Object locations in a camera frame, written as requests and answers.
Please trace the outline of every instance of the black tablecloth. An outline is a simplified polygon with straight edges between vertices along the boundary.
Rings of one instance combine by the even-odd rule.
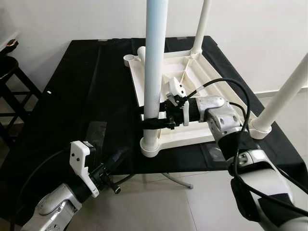
[[[193,37],[167,38],[165,52],[189,50],[193,40]],[[73,40],[70,43],[0,169],[0,180],[7,198],[14,199],[25,178],[42,160],[71,141],[84,140],[90,121],[107,122],[104,158],[119,149],[129,151],[128,158],[114,174],[226,168],[220,156],[210,153],[209,150],[216,146],[213,142],[162,150],[155,158],[141,154],[140,116],[123,56],[137,55],[138,47],[144,45],[145,39],[142,38]],[[252,111],[258,116],[263,110],[262,104],[209,36],[205,36],[203,41],[203,56],[222,77],[236,79],[248,89]],[[240,89],[233,84],[230,86],[244,100]],[[272,128],[264,140],[258,141],[259,145],[275,164],[308,186],[307,169],[302,158],[276,123]],[[69,154],[64,153],[47,163],[32,179],[25,198],[37,201],[72,177],[74,173],[69,166]],[[7,215],[8,211],[3,210],[0,208],[0,213]]]

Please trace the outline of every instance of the white vertical pole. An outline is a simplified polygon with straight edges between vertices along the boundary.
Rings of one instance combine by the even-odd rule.
[[[168,0],[147,0],[144,83],[144,118],[158,118],[163,73]],[[147,157],[157,155],[158,130],[144,130],[141,151]]]
[[[192,53],[201,53],[202,52],[202,42],[205,34],[205,28],[208,20],[208,13],[211,8],[212,0],[203,0],[201,15],[199,19],[198,29],[196,32],[196,37],[194,39]]]
[[[263,133],[264,137],[267,135],[266,133],[268,131],[271,131],[270,126],[275,121],[278,113],[293,99],[293,97],[299,92],[304,83],[307,81],[307,68],[308,53],[305,55],[303,60],[300,62],[288,80],[281,87],[279,92],[270,101],[268,106],[263,110],[260,116],[257,119],[251,121],[252,129]]]

